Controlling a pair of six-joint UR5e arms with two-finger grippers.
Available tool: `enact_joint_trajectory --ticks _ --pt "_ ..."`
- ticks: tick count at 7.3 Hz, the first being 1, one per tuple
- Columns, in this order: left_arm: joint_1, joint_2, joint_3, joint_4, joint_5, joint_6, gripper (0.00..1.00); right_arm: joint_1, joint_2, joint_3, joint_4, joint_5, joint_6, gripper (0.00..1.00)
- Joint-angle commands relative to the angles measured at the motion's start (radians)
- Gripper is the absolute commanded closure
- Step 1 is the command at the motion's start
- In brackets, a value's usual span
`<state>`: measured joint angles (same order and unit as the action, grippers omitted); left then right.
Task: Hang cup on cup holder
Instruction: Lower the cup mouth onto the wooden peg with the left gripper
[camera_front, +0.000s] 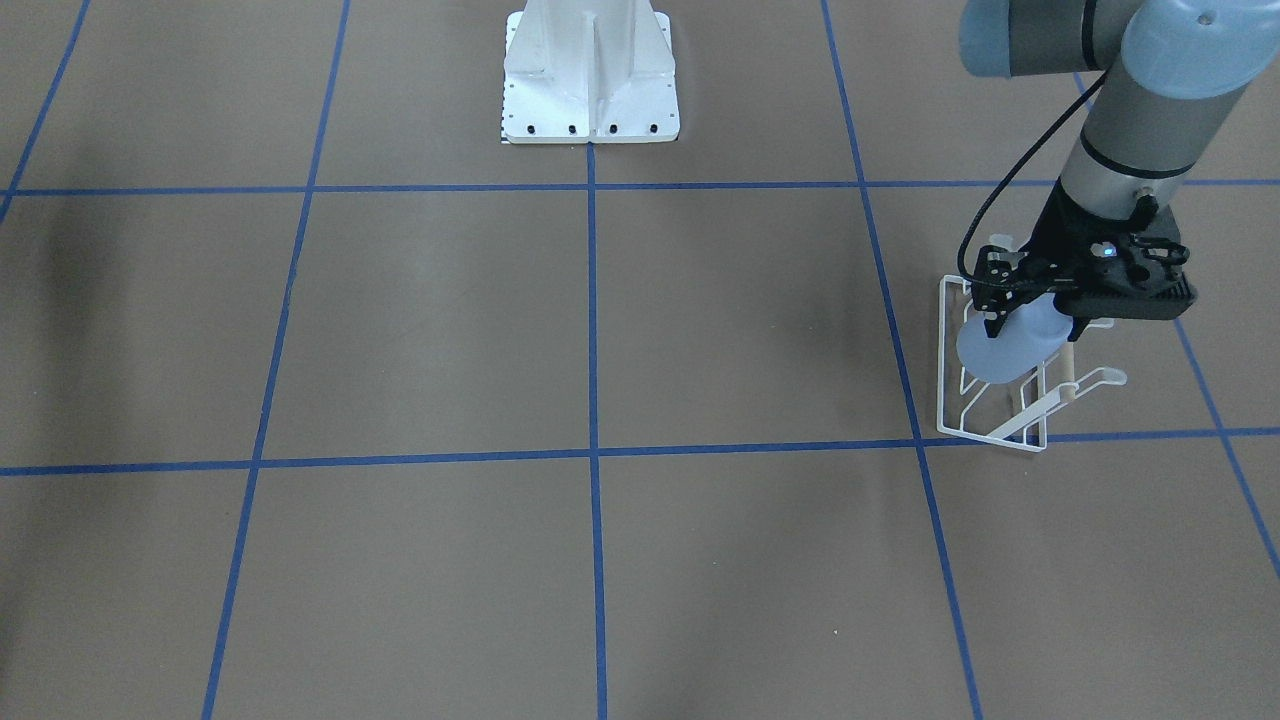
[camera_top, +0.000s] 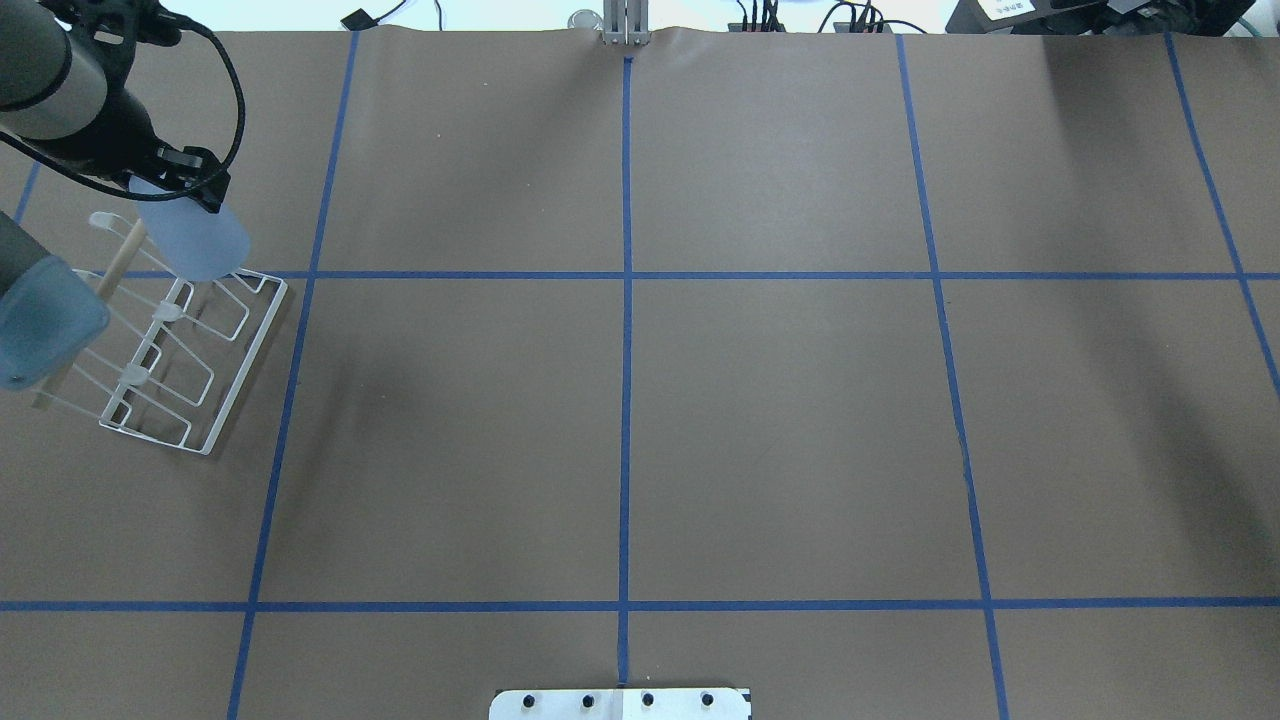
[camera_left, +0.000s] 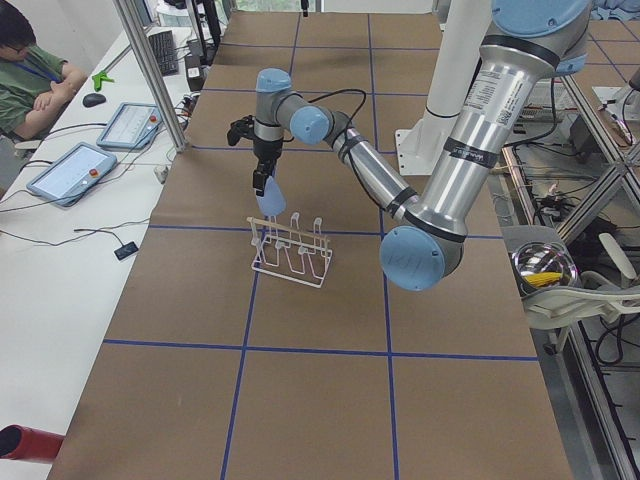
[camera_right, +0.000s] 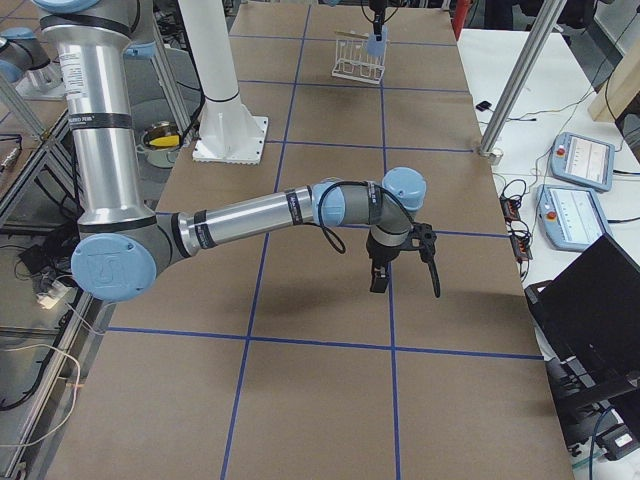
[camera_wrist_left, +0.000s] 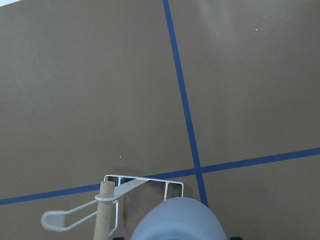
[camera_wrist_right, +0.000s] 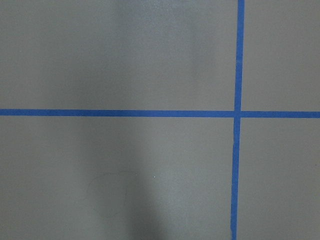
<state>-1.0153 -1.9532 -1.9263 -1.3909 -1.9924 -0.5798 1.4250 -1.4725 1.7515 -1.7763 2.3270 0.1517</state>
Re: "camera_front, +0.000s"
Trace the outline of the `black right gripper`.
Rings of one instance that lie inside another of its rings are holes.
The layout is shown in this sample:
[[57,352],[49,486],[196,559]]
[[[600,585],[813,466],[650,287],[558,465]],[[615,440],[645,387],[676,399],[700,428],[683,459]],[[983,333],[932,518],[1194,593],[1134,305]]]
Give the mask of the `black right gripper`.
[[1189,259],[1172,210],[1153,197],[1138,199],[1129,218],[1112,220],[1056,184],[1021,251],[980,247],[972,304],[989,340],[1046,292],[1074,318],[1169,322],[1198,299],[1187,278]]

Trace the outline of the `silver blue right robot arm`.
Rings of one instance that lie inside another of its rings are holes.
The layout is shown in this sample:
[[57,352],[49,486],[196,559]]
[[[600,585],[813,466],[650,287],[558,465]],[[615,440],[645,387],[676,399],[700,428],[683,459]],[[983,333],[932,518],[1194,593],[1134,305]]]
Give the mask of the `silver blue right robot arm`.
[[1170,202],[1248,86],[1277,58],[1275,1],[969,1],[966,70],[1094,70],[1088,117],[1018,250],[986,245],[963,275],[996,337],[1037,299],[1073,334],[1103,318],[1171,320],[1197,299]]

